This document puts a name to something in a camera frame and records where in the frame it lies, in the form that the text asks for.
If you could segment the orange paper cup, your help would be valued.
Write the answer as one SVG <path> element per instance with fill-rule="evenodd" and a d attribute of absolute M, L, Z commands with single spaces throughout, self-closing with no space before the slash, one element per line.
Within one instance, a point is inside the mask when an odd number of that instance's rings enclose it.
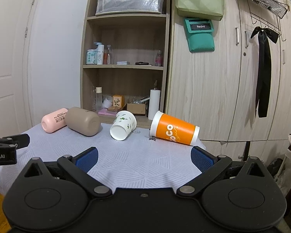
<path fill-rule="evenodd" d="M 156 138 L 194 146 L 200 128 L 178 118 L 157 111 L 150 127 L 150 135 Z"/>

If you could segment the white floral paper cup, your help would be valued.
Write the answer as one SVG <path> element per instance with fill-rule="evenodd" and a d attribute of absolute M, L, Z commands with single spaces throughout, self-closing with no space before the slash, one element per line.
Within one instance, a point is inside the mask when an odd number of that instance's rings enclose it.
<path fill-rule="evenodd" d="M 133 113 L 122 110 L 116 115 L 116 118 L 110 128 L 110 135 L 118 141 L 125 140 L 130 133 L 137 127 L 137 120 Z"/>

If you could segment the pink flat box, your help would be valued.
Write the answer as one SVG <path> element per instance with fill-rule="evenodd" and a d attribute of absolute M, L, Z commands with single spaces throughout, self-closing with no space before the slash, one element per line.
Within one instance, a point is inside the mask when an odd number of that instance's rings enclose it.
<path fill-rule="evenodd" d="M 106 116 L 116 116 L 117 115 L 117 111 L 110 111 L 106 108 L 101 109 L 100 111 L 98 111 L 99 115 L 106 115 Z"/>

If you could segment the white patterned tablecloth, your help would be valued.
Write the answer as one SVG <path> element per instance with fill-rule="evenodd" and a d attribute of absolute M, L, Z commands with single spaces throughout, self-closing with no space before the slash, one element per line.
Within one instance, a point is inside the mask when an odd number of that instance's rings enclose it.
<path fill-rule="evenodd" d="M 26 163 L 33 157 L 55 162 L 63 155 L 76 156 L 90 147 L 98 150 L 98 161 L 88 174 L 111 190 L 116 188 L 178 189 L 201 174 L 191 160 L 191 146 L 153 138 L 150 131 L 136 128 L 127 139 L 117 141 L 102 124 L 100 132 L 86 137 L 64 127 L 46 133 L 41 125 L 26 131 L 28 147 L 17 151 L 17 164 L 0 166 L 0 193 L 5 195 Z"/>

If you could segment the clear bottle beige cap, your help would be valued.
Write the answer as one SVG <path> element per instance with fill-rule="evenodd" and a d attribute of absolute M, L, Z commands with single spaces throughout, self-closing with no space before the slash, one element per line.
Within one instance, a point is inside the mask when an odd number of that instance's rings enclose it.
<path fill-rule="evenodd" d="M 95 88 L 95 109 L 97 112 L 99 112 L 103 109 L 102 87 Z"/>

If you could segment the light wood wardrobe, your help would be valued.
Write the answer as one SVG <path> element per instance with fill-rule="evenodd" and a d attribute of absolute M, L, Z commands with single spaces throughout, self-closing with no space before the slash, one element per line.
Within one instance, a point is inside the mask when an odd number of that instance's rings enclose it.
<path fill-rule="evenodd" d="M 166 112 L 199 126 L 199 139 L 213 154 L 238 160 L 250 142 L 251 156 L 265 163 L 282 157 L 291 133 L 291 2 L 283 19 L 248 0 L 225 0 L 214 21 L 213 52 L 192 53 L 184 20 L 172 7 Z M 272 68 L 268 114 L 255 108 L 259 47 L 255 27 L 281 31 L 270 44 Z"/>

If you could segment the yellow floral box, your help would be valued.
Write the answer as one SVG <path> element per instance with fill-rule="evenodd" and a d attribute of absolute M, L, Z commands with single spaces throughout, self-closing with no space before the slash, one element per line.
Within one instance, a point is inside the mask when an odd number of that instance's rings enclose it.
<path fill-rule="evenodd" d="M 113 95 L 113 107 L 122 108 L 125 105 L 125 97 L 123 95 Z"/>

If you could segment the small cardboard box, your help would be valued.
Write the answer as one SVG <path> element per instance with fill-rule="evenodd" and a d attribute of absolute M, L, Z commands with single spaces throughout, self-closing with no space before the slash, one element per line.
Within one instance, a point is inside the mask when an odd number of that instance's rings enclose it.
<path fill-rule="evenodd" d="M 146 104 L 135 104 L 128 103 L 126 105 L 127 111 L 135 114 L 135 115 L 145 115 L 146 114 Z"/>

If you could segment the white paper towel roll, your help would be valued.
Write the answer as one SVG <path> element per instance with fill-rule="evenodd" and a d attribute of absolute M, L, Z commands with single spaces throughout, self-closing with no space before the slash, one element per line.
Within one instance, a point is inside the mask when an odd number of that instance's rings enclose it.
<path fill-rule="evenodd" d="M 159 110 L 160 105 L 160 90 L 150 90 L 150 100 L 149 100 L 149 112 L 148 119 L 153 120 L 156 112 Z"/>

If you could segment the black ribbon bow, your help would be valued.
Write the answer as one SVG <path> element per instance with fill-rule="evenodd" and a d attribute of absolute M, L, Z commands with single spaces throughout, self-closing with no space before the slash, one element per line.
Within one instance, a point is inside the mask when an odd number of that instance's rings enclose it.
<path fill-rule="evenodd" d="M 256 35 L 258 36 L 259 42 L 259 59 L 255 90 L 255 113 L 258 114 L 258 118 L 266 118 L 269 108 L 272 75 L 272 58 L 269 40 L 276 44 L 279 34 L 270 28 L 257 26 L 253 30 L 250 38 Z"/>

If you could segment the white green canister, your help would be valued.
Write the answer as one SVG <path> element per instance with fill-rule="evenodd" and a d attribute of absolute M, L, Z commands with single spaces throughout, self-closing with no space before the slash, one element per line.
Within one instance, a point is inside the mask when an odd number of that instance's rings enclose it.
<path fill-rule="evenodd" d="M 96 50 L 87 50 L 86 64 L 87 65 L 96 65 L 97 64 L 97 51 Z"/>

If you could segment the red small bottle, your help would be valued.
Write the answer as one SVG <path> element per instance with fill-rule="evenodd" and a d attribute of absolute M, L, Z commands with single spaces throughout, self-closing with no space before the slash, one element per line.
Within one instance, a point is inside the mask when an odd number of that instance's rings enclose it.
<path fill-rule="evenodd" d="M 107 45 L 106 51 L 104 52 L 103 63 L 110 65 L 112 63 L 112 48 L 111 45 Z"/>

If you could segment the pink small bottle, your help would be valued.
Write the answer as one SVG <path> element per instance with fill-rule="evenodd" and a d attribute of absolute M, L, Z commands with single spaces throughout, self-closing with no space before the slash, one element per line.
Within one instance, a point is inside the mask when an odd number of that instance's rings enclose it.
<path fill-rule="evenodd" d="M 162 51 L 158 50 L 155 59 L 155 66 L 162 66 L 162 61 L 163 61 Z"/>

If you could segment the white tube bottle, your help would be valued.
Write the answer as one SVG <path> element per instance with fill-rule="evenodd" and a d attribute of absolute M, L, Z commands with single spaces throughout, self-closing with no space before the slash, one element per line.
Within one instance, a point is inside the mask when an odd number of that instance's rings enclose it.
<path fill-rule="evenodd" d="M 100 43 L 97 47 L 97 65 L 103 64 L 103 56 L 104 56 L 104 45 Z"/>

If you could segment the wooden shelf unit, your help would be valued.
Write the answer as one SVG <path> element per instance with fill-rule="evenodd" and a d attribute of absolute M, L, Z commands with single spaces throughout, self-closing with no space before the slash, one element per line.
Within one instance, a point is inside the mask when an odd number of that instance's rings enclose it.
<path fill-rule="evenodd" d="M 121 13 L 96 16 L 97 0 L 88 0 L 84 19 L 80 61 L 80 104 L 94 108 L 94 89 L 104 96 L 123 95 L 126 102 L 160 93 L 159 110 L 165 109 L 169 61 L 171 0 L 163 0 L 162 14 Z M 110 65 L 87 65 L 87 50 L 95 43 L 111 45 Z M 162 66 L 155 66 L 158 50 Z"/>

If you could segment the teal fabric pouch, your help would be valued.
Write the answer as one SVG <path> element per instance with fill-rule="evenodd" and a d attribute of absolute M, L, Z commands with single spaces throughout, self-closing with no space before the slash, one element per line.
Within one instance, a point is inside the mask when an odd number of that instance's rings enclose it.
<path fill-rule="evenodd" d="M 214 27 L 210 19 L 185 17 L 184 30 L 191 53 L 214 52 Z"/>

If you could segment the white door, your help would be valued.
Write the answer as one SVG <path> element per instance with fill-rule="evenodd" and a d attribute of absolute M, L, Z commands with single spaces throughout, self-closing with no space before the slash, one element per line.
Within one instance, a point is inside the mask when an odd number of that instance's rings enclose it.
<path fill-rule="evenodd" d="M 0 137 L 32 127 L 28 55 L 37 0 L 0 0 Z"/>

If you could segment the plastic wrapped grey box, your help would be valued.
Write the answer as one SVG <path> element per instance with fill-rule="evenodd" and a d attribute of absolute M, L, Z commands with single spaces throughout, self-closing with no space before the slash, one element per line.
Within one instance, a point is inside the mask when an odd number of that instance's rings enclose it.
<path fill-rule="evenodd" d="M 121 13 L 162 14 L 163 0 L 97 0 L 95 15 Z"/>

